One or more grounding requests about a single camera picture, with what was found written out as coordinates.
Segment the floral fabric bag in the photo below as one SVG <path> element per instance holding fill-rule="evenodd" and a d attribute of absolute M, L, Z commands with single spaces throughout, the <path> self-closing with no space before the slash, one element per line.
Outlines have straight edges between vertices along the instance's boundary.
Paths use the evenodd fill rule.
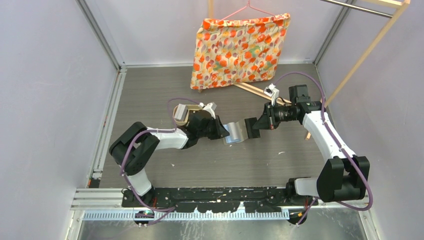
<path fill-rule="evenodd" d="M 196 34 L 190 88 L 272 79 L 290 21 L 289 13 L 244 20 L 205 18 Z"/>

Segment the black VIP card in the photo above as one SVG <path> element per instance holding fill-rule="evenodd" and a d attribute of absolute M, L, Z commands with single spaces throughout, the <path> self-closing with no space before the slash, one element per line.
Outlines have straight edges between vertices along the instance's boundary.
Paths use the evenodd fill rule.
<path fill-rule="evenodd" d="M 258 139 L 261 137 L 260 130 L 254 128 L 254 125 L 257 121 L 258 119 L 256 117 L 244 119 L 248 139 Z"/>

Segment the beige oval tray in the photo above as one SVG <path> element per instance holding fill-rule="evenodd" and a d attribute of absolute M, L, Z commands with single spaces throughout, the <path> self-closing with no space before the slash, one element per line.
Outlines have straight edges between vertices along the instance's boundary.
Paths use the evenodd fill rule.
<path fill-rule="evenodd" d="M 189 121 L 190 114 L 194 114 L 195 112 L 201 110 L 201 107 L 199 107 L 199 104 L 186 104 L 186 105 L 188 107 L 188 111 L 187 111 L 187 114 L 186 114 L 184 121 L 175 121 L 174 120 L 174 111 L 175 111 L 176 106 L 174 107 L 174 109 L 172 111 L 172 117 L 173 117 L 173 120 L 174 120 L 174 122 L 177 126 L 183 126 L 183 125 L 187 124 L 187 122 Z"/>

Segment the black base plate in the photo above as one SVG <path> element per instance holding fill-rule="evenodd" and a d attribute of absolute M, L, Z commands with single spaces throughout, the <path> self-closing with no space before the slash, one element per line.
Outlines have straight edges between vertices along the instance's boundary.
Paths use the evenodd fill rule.
<path fill-rule="evenodd" d="M 156 187 L 142 197 L 136 197 L 129 187 L 120 192 L 124 208 L 149 206 L 177 213 L 234 213 L 240 208 L 246 213 L 277 213 L 283 207 L 304 211 L 309 205 L 317 205 L 312 196 L 294 195 L 277 186 Z"/>

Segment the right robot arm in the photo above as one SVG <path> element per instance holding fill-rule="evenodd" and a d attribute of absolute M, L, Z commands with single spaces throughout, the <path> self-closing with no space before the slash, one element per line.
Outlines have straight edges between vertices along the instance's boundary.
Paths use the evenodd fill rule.
<path fill-rule="evenodd" d="M 299 205 L 306 196 L 323 202 L 361 200 L 365 197 L 370 162 L 351 150 L 330 122 L 320 101 L 312 101 L 308 87 L 289 88 L 290 104 L 279 105 L 279 90 L 274 84 L 264 89 L 271 101 L 264 104 L 263 113 L 253 124 L 254 130 L 274 130 L 282 122 L 298 121 L 315 140 L 324 160 L 318 177 L 291 178 L 286 184 L 285 198 Z"/>

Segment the wooden rack frame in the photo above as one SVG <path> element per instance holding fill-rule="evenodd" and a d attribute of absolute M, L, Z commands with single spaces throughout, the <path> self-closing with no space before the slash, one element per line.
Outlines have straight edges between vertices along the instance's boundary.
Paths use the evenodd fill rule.
<path fill-rule="evenodd" d="M 209 0 L 207 10 L 221 19 L 242 8 L 244 0 Z M 274 15 L 289 12 L 283 64 L 271 84 L 279 96 L 289 96 L 290 81 L 307 84 L 315 101 L 320 91 L 305 77 L 297 75 L 296 64 L 307 63 L 325 93 L 327 111 L 334 127 L 348 144 L 373 156 L 393 160 L 401 153 L 418 155 L 424 143 L 421 107 L 423 100 L 422 49 L 424 3 L 403 1 L 395 9 L 376 5 L 375 10 L 390 19 L 351 9 L 321 59 L 321 42 L 331 31 L 341 6 L 316 0 L 255 0 L 255 7 Z M 268 15 L 246 10 L 230 19 L 263 18 Z M 292 59 L 298 50 L 312 50 Z"/>

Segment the aluminium front rail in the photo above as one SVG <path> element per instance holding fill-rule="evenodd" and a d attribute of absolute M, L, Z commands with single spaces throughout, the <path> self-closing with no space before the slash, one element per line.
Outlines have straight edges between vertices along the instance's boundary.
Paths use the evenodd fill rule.
<path fill-rule="evenodd" d="M 301 218 L 306 209 L 343 209 L 337 202 L 312 197 L 287 198 L 283 187 L 157 187 L 141 204 L 128 188 L 80 188 L 71 209 L 82 220 L 250 221 Z"/>

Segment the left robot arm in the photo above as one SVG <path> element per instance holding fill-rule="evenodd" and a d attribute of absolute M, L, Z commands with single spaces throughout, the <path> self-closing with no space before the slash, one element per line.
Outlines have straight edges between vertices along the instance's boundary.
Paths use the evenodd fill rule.
<path fill-rule="evenodd" d="M 196 145 L 201 138 L 218 140 L 229 135 L 218 115 L 199 110 L 190 113 L 185 124 L 172 129 L 151 128 L 135 122 L 113 142 L 108 152 L 120 166 L 120 174 L 135 191 L 135 202 L 148 207 L 154 197 L 145 167 L 154 152 L 184 150 Z"/>

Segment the stack of cards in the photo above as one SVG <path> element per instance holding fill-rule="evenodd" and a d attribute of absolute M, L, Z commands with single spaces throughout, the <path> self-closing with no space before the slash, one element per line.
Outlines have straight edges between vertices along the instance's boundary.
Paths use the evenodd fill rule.
<path fill-rule="evenodd" d="M 188 106 L 185 104 L 179 104 L 174 109 L 173 118 L 176 122 L 183 122 L 188 112 Z"/>

